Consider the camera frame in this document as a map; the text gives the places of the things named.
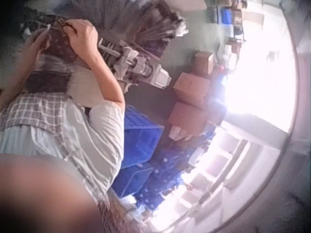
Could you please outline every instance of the blue crate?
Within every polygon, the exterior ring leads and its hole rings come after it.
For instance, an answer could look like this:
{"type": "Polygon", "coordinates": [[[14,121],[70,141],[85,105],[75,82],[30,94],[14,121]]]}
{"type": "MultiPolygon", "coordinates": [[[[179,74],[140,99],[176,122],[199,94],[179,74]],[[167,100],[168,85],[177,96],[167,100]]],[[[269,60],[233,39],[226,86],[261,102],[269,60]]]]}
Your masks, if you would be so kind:
{"type": "Polygon", "coordinates": [[[164,190],[173,187],[175,183],[176,181],[174,180],[167,180],[167,179],[160,180],[150,177],[144,184],[143,188],[147,188],[150,193],[159,194],[164,190]]]}
{"type": "Polygon", "coordinates": [[[222,8],[221,9],[221,15],[222,15],[222,23],[223,24],[232,24],[232,13],[231,10],[222,8]]]}
{"type": "Polygon", "coordinates": [[[134,107],[127,106],[124,117],[124,159],[121,168],[148,161],[164,127],[153,123],[134,107]]]}
{"type": "Polygon", "coordinates": [[[144,204],[151,211],[155,211],[163,201],[165,201],[165,199],[161,195],[147,197],[143,200],[144,204]]]}
{"type": "Polygon", "coordinates": [[[112,184],[112,189],[119,198],[135,194],[143,187],[153,170],[148,163],[121,169],[112,184]]]}

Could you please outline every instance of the floor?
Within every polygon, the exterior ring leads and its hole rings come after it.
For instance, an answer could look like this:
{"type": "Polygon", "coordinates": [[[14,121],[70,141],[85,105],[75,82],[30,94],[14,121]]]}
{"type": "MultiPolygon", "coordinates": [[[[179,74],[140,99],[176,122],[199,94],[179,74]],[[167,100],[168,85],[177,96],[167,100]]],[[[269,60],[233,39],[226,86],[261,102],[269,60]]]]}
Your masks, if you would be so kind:
{"type": "MultiPolygon", "coordinates": [[[[32,6],[45,10],[57,5],[59,0],[50,0],[43,3],[42,0],[32,1],[32,6]]],[[[182,72],[191,72],[192,58],[196,51],[210,51],[217,53],[219,46],[225,44],[226,35],[229,31],[226,25],[209,23],[209,15],[206,10],[181,12],[186,19],[189,33],[182,38],[170,41],[160,63],[169,72],[173,81],[171,85],[161,90],[145,83],[138,87],[130,88],[125,99],[127,104],[135,106],[138,110],[148,115],[156,123],[166,126],[163,139],[159,144],[165,145],[170,125],[167,119],[177,102],[177,96],[172,86],[182,72]]],[[[14,70],[16,56],[15,47],[21,41],[14,36],[8,37],[1,44],[0,59],[0,87],[6,86],[8,77],[14,70]]]]}

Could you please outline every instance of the person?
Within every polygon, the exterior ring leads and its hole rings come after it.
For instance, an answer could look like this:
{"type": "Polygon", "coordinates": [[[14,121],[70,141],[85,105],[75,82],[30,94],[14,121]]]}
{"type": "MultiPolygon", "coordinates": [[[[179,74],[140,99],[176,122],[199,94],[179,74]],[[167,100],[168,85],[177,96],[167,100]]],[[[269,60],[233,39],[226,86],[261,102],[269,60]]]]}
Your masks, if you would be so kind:
{"type": "Polygon", "coordinates": [[[83,176],[49,155],[0,154],[0,225],[6,233],[148,233],[109,197],[98,211],[83,176]]]}
{"type": "Polygon", "coordinates": [[[123,159],[124,96],[97,49],[95,27],[73,19],[63,30],[74,52],[94,72],[104,100],[86,117],[65,93],[20,94],[40,53],[49,46],[49,28],[36,31],[0,95],[0,153],[51,155],[69,162],[100,205],[123,159]]]}

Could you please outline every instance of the shirt sleeve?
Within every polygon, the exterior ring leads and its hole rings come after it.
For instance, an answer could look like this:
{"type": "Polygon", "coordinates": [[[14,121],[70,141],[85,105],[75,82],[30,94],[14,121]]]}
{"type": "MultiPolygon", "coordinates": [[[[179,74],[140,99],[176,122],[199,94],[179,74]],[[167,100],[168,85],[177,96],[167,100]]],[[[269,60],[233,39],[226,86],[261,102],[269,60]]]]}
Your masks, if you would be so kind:
{"type": "Polygon", "coordinates": [[[104,100],[91,109],[89,123],[93,129],[92,140],[105,160],[105,163],[93,163],[93,171],[99,173],[97,177],[105,176],[104,185],[109,188],[123,160],[124,111],[116,103],[104,100]]]}

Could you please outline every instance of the cardboard box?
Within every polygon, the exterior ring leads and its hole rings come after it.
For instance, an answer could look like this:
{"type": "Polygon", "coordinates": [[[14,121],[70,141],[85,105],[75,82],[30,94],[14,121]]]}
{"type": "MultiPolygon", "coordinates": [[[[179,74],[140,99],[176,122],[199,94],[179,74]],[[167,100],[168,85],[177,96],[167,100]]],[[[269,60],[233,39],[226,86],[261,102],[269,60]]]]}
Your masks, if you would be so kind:
{"type": "Polygon", "coordinates": [[[177,102],[169,118],[169,123],[187,131],[188,134],[199,136],[210,123],[221,125],[227,107],[217,100],[210,100],[206,110],[177,102]]]}
{"type": "Polygon", "coordinates": [[[197,52],[194,56],[193,71],[199,75],[211,74],[214,66],[214,54],[197,52]]]}
{"type": "Polygon", "coordinates": [[[169,123],[199,136],[206,124],[207,113],[191,105],[177,102],[169,118],[169,123]]]}
{"type": "Polygon", "coordinates": [[[181,101],[204,109],[211,82],[193,74],[182,73],[173,88],[181,101]]]}

